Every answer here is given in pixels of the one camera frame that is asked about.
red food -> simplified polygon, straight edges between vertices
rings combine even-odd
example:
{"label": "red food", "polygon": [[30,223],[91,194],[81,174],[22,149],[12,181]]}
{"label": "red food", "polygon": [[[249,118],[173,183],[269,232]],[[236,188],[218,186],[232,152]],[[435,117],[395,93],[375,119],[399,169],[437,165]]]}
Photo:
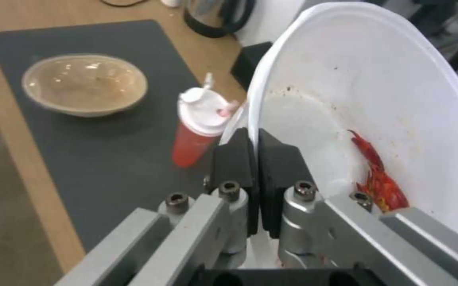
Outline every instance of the red food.
{"label": "red food", "polygon": [[386,174],[378,152],[356,132],[352,130],[349,130],[349,132],[355,136],[352,141],[360,149],[363,156],[367,158],[371,168],[365,185],[356,183],[357,189],[370,195],[382,212],[407,208],[409,206],[408,199],[406,199],[397,183]]}
{"label": "red food", "polygon": [[360,149],[360,152],[365,156],[365,158],[371,163],[379,167],[381,170],[385,170],[385,167],[383,166],[383,162],[381,161],[381,158],[379,157],[378,152],[376,152],[376,149],[370,144],[368,141],[365,141],[358,133],[354,132],[353,130],[348,130],[351,132],[354,137],[351,138],[351,141]]}

wooden table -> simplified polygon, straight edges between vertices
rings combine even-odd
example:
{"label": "wooden table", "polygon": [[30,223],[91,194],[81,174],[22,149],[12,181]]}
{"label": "wooden table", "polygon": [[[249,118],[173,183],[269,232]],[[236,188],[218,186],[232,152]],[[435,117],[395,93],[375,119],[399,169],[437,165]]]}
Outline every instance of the wooden table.
{"label": "wooden table", "polygon": [[[111,7],[98,0],[0,0],[0,31],[142,19],[160,23],[199,82],[210,71],[216,91],[242,102],[245,92],[229,73],[240,45],[231,36],[209,39],[196,34],[183,22],[182,9],[167,8],[159,0],[128,8]],[[66,272],[85,252],[1,70],[0,131]]]}

black kettle handle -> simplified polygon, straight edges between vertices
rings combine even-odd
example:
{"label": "black kettle handle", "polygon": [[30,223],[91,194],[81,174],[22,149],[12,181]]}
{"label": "black kettle handle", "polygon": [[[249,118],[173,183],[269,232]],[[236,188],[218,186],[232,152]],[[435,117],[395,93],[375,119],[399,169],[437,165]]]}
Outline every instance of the black kettle handle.
{"label": "black kettle handle", "polygon": [[237,0],[226,0],[226,1],[233,1],[233,3],[230,5],[231,7],[229,9],[224,9],[224,27],[223,29],[228,33],[234,33],[235,31],[241,29],[245,24],[247,24],[247,21],[249,20],[250,16],[252,15],[252,11],[254,9],[254,6],[256,5],[256,0],[244,0],[245,1],[245,7],[243,8],[243,14],[241,15],[241,18],[236,21],[236,22],[230,22],[231,18],[233,16],[233,13],[236,9],[236,5],[238,3]]}

white plastic bowl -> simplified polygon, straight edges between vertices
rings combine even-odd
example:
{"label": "white plastic bowl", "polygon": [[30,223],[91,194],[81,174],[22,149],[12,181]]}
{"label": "white plastic bowl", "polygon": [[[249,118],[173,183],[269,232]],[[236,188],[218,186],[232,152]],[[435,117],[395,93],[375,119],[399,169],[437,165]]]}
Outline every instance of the white plastic bowl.
{"label": "white plastic bowl", "polygon": [[96,54],[47,58],[22,78],[39,105],[82,117],[105,116],[132,107],[147,91],[146,76],[133,64]]}
{"label": "white plastic bowl", "polygon": [[363,2],[304,11],[260,61],[222,136],[248,126],[300,148],[325,197],[354,190],[368,139],[412,206],[458,232],[458,77],[406,19]]}

white cup lid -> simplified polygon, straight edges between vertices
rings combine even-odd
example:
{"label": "white cup lid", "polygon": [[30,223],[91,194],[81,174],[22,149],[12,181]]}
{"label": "white cup lid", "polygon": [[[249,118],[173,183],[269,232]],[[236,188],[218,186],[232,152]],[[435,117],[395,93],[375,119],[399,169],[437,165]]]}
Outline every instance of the white cup lid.
{"label": "white cup lid", "polygon": [[222,134],[231,116],[221,116],[219,111],[229,103],[210,89],[193,87],[180,94],[178,116],[190,131],[205,137]]}

